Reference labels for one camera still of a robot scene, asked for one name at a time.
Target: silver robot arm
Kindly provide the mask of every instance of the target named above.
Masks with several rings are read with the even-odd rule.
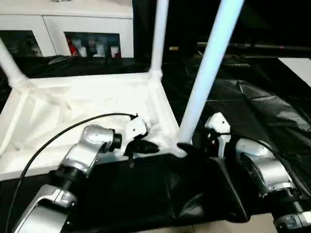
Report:
[[[235,155],[235,161],[246,169],[260,197],[272,213],[279,232],[311,227],[311,206],[308,198],[301,198],[293,178],[271,152],[268,144],[239,136],[232,140],[233,136],[229,135],[230,125],[221,113],[211,116],[205,127],[211,132],[208,137],[213,132],[220,134],[217,137],[218,157],[225,159],[228,148],[230,155]]]
[[[124,153],[128,143],[146,134],[146,124],[140,117],[128,122],[121,133],[99,125],[86,126],[79,142],[66,154],[50,184],[40,188],[13,232],[60,233],[69,224],[70,209],[76,205],[79,188],[93,170],[99,152],[120,149],[118,153]]]

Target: white box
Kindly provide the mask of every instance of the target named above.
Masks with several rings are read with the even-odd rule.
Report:
[[[137,113],[154,134],[173,140],[178,132],[160,79],[151,72],[24,82],[27,88],[22,88],[22,92],[13,88],[0,115],[0,180],[17,178],[31,156],[63,129],[100,114]],[[128,121],[126,116],[110,116],[92,123],[118,131]],[[27,175],[57,168],[70,147],[77,143],[84,126],[51,143],[33,162]]]

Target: black fabric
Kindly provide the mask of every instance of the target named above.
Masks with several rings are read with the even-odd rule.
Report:
[[[130,73],[148,70],[146,62],[133,59],[108,61],[78,57],[17,59],[21,70],[31,78],[87,74]],[[178,123],[189,99],[200,59],[165,63],[162,83]],[[4,75],[0,80],[0,100],[10,88]],[[207,118],[221,111],[232,130],[268,142],[283,152],[292,168],[311,188],[311,92],[278,59],[224,59],[205,105],[194,144],[202,140],[200,132]],[[190,156],[179,160],[172,155],[97,166],[79,211],[72,216],[74,232],[130,232],[168,225],[188,225],[224,219],[222,200],[206,199],[215,180],[204,163]],[[46,175],[25,180],[14,210],[12,224],[29,204]],[[0,183],[0,231],[6,219],[8,201],[16,181]],[[253,213],[266,212],[257,203]]]

